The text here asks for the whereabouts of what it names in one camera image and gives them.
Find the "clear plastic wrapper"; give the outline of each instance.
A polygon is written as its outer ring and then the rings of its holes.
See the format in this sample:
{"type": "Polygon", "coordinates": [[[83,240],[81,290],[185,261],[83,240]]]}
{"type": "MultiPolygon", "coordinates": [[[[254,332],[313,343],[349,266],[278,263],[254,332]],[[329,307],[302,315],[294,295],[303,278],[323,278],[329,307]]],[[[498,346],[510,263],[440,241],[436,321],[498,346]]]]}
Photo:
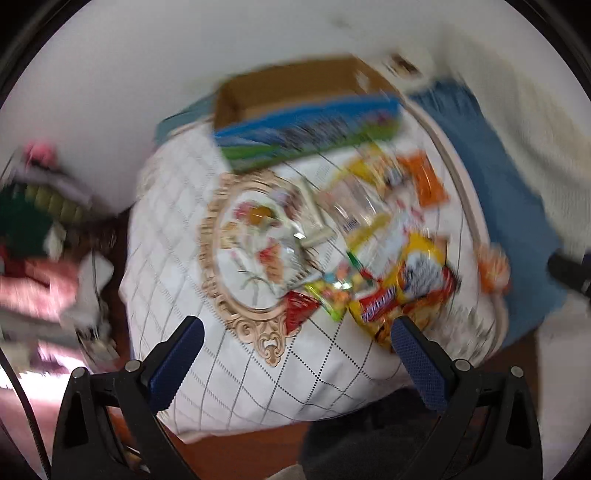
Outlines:
{"type": "Polygon", "coordinates": [[[269,233],[267,245],[256,253],[276,297],[282,297],[308,274],[308,263],[289,226],[269,233]]]}
{"type": "Polygon", "coordinates": [[[317,200],[336,222],[351,251],[390,221],[384,206],[371,199],[350,173],[337,176],[327,189],[318,193],[317,200]]]}
{"type": "Polygon", "coordinates": [[[274,190],[269,196],[282,207],[282,221],[292,225],[302,248],[315,247],[335,234],[326,225],[305,178],[296,180],[292,188],[274,190]]]}

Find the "yellow snack bag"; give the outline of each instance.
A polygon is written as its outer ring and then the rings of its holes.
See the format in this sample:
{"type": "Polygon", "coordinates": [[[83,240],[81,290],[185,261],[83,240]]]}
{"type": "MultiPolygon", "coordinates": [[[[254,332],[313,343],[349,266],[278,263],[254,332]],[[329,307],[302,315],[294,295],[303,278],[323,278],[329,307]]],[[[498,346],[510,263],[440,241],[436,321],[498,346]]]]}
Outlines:
{"type": "Polygon", "coordinates": [[[445,266],[446,256],[420,233],[412,232],[400,252],[400,260],[384,279],[383,286],[396,286],[399,303],[426,295],[449,297],[457,286],[452,272],[445,266]]]}
{"type": "Polygon", "coordinates": [[[458,286],[445,257],[431,240],[411,233],[398,263],[378,291],[349,302],[355,322],[380,345],[390,348],[390,327],[399,316],[408,315],[424,329],[458,286]]]}
{"type": "Polygon", "coordinates": [[[396,160],[386,155],[375,143],[366,145],[361,150],[360,157],[347,165],[347,170],[373,185],[382,200],[404,181],[402,170],[396,160]]]}

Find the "snack bag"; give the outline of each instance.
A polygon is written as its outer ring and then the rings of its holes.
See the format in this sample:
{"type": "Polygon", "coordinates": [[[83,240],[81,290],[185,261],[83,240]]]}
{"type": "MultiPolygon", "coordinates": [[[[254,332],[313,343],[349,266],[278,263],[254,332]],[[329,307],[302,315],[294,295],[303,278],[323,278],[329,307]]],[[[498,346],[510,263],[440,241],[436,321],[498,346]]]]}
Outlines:
{"type": "Polygon", "coordinates": [[[373,284],[374,282],[360,271],[354,261],[348,258],[343,260],[334,272],[308,283],[304,288],[318,299],[333,320],[340,322],[347,311],[348,303],[357,294],[372,288],[373,284]]]}
{"type": "Polygon", "coordinates": [[[308,295],[289,291],[284,297],[285,332],[291,334],[320,307],[320,302],[308,295]]]}
{"type": "Polygon", "coordinates": [[[347,170],[373,185],[382,200],[404,181],[396,160],[386,155],[375,143],[362,149],[361,156],[349,163],[347,170]]]}
{"type": "Polygon", "coordinates": [[[395,319],[402,315],[408,316],[414,324],[422,331],[429,324],[430,320],[439,314],[441,305],[425,306],[420,303],[411,302],[404,306],[397,306],[388,313],[380,315],[373,322],[360,322],[353,316],[359,325],[379,345],[392,350],[391,328],[395,319]]]}
{"type": "Polygon", "coordinates": [[[449,200],[424,150],[417,151],[406,157],[397,157],[397,160],[413,178],[421,207],[428,208],[449,200]]]}
{"type": "Polygon", "coordinates": [[[446,255],[428,238],[412,232],[400,260],[383,285],[398,288],[400,304],[425,297],[429,303],[446,301],[458,286],[456,276],[445,264],[446,255]]]}
{"type": "Polygon", "coordinates": [[[351,251],[390,221],[384,207],[369,198],[359,180],[350,173],[337,176],[326,190],[318,193],[317,200],[336,222],[351,251]]]}
{"type": "Polygon", "coordinates": [[[503,249],[494,244],[480,245],[475,254],[482,291],[484,293],[506,293],[509,290],[511,268],[503,249]]]}
{"type": "Polygon", "coordinates": [[[349,303],[355,322],[376,335],[385,335],[387,323],[402,314],[409,315],[420,327],[457,289],[458,280],[445,265],[445,254],[419,233],[409,234],[400,259],[381,283],[378,291],[349,303]]]}

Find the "pink fabric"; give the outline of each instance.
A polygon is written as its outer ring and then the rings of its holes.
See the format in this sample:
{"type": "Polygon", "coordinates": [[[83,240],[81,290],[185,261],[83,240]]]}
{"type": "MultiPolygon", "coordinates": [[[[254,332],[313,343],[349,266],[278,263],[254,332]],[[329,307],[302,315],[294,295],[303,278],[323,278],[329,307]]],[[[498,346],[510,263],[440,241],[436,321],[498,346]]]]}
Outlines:
{"type": "Polygon", "coordinates": [[[27,260],[29,278],[0,276],[0,305],[24,315],[58,322],[60,314],[76,301],[78,266],[66,260],[27,260]]]}

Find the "orange snack package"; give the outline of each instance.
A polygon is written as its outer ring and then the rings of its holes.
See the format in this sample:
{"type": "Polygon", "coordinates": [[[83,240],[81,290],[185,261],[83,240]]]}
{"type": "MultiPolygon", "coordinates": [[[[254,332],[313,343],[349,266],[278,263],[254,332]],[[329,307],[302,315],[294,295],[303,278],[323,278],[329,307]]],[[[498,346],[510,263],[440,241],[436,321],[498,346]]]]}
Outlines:
{"type": "Polygon", "coordinates": [[[421,207],[428,208],[449,200],[424,150],[419,150],[406,157],[396,157],[396,160],[413,178],[421,207]]]}
{"type": "Polygon", "coordinates": [[[476,250],[480,288],[484,293],[507,293],[510,287],[509,259],[500,245],[479,245],[476,250]]]}

